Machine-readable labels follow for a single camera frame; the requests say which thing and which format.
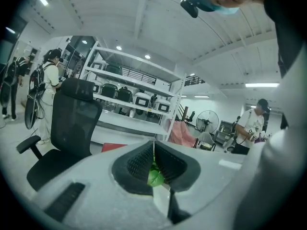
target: wooden post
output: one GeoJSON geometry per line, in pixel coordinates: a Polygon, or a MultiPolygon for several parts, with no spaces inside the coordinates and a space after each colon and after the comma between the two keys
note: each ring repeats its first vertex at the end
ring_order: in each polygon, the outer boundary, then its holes
{"type": "Polygon", "coordinates": [[[184,109],[184,112],[183,112],[183,115],[182,115],[182,119],[181,121],[184,121],[186,119],[186,116],[187,116],[187,112],[188,112],[188,106],[186,106],[186,108],[184,109]]]}

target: industrial fan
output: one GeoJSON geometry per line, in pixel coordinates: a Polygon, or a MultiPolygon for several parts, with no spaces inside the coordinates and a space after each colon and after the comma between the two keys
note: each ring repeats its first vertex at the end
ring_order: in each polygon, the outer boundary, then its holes
{"type": "Polygon", "coordinates": [[[219,117],[214,111],[203,111],[196,119],[196,129],[200,132],[213,133],[219,125],[219,117]]]}

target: office chair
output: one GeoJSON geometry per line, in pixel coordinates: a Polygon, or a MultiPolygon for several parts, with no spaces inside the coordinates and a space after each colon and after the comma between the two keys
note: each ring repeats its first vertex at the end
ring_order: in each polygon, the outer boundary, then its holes
{"type": "Polygon", "coordinates": [[[90,142],[102,106],[93,100],[94,83],[75,78],[66,79],[54,96],[51,143],[52,149],[44,156],[36,143],[39,136],[33,136],[17,146],[24,153],[31,148],[38,158],[27,174],[30,185],[38,191],[48,181],[91,155],[90,142]]]}
{"type": "Polygon", "coordinates": [[[190,122],[193,121],[194,115],[195,115],[195,112],[193,111],[190,117],[186,117],[186,121],[188,125],[190,124],[190,122]]]}
{"type": "Polygon", "coordinates": [[[200,134],[200,136],[198,136],[198,138],[196,139],[196,142],[195,142],[193,148],[196,148],[197,142],[198,142],[198,145],[199,145],[201,143],[201,141],[202,142],[206,142],[206,143],[208,143],[211,146],[211,148],[206,148],[206,147],[203,146],[203,148],[201,147],[202,150],[209,150],[209,151],[214,151],[215,150],[216,144],[212,140],[212,137],[211,137],[210,133],[202,132],[200,134]]]}

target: shoe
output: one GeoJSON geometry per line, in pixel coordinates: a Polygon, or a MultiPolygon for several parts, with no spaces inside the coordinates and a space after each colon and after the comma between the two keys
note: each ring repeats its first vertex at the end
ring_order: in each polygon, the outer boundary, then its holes
{"type": "Polygon", "coordinates": [[[46,140],[40,140],[37,145],[44,145],[45,143],[50,142],[50,139],[46,139],[46,140]]]}

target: red cloth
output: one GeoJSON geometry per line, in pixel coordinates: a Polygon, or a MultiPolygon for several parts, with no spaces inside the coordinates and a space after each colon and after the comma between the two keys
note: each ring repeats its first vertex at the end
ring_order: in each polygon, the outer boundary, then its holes
{"type": "Polygon", "coordinates": [[[111,151],[117,148],[121,148],[126,146],[125,144],[116,144],[116,143],[104,143],[104,145],[102,146],[102,150],[101,152],[105,152],[105,151],[111,151]]]}
{"type": "Polygon", "coordinates": [[[185,122],[175,121],[168,141],[192,148],[196,142],[196,138],[190,135],[185,122]]]}

